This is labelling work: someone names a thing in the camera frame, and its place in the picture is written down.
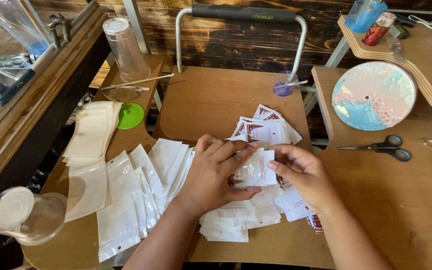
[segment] popsicle stick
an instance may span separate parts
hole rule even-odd
[[[152,80],[158,80],[161,78],[172,77],[172,76],[174,76],[174,73],[171,73],[169,75],[160,76],[160,77],[149,78],[149,79],[145,79],[145,80],[141,80],[141,81],[135,81],[135,82],[122,83],[122,84],[117,84],[117,85],[113,85],[113,86],[108,86],[108,87],[101,88],[101,91],[113,89],[113,88],[118,88],[118,87],[123,87],[123,86],[128,86],[128,85],[133,85],[133,84],[142,83],[142,82],[147,82],[147,81],[152,81]]]

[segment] left hand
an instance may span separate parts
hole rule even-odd
[[[196,144],[188,176],[173,201],[192,218],[198,219],[232,201],[251,199],[261,192],[261,187],[236,189],[228,185],[227,179],[256,150],[258,144],[219,140],[213,134],[202,136]]]

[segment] right hand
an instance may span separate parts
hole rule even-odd
[[[293,184],[310,210],[318,215],[332,216],[345,209],[323,162],[313,153],[291,144],[268,147],[274,150],[269,169]]]

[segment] fingernail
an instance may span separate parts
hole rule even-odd
[[[278,164],[274,160],[271,160],[268,162],[268,168],[272,169],[273,171],[276,169],[277,166],[278,166]]]

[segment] metal ring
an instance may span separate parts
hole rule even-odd
[[[432,146],[432,140],[428,138],[422,138],[421,141],[423,144],[426,144],[427,146]]]

